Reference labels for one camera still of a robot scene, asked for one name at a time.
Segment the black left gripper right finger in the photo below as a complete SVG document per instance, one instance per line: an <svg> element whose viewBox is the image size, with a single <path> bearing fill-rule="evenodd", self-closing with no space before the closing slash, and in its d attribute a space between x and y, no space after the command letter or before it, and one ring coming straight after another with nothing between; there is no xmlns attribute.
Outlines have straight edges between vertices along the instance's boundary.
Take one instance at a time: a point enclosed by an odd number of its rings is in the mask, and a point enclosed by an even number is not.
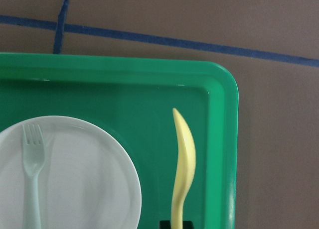
<svg viewBox="0 0 319 229"><path fill-rule="evenodd" d="M194 225L192 221L183 221L182 222L183 229L194 229Z"/></svg>

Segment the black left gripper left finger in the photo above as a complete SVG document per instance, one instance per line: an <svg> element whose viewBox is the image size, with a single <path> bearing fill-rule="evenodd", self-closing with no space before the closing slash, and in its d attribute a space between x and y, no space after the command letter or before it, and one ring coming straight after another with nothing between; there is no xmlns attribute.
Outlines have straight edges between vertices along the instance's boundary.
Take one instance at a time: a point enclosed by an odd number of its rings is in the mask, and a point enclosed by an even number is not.
<svg viewBox="0 0 319 229"><path fill-rule="evenodd" d="M159 229L171 229L171 223L169 220L163 220L159 222Z"/></svg>

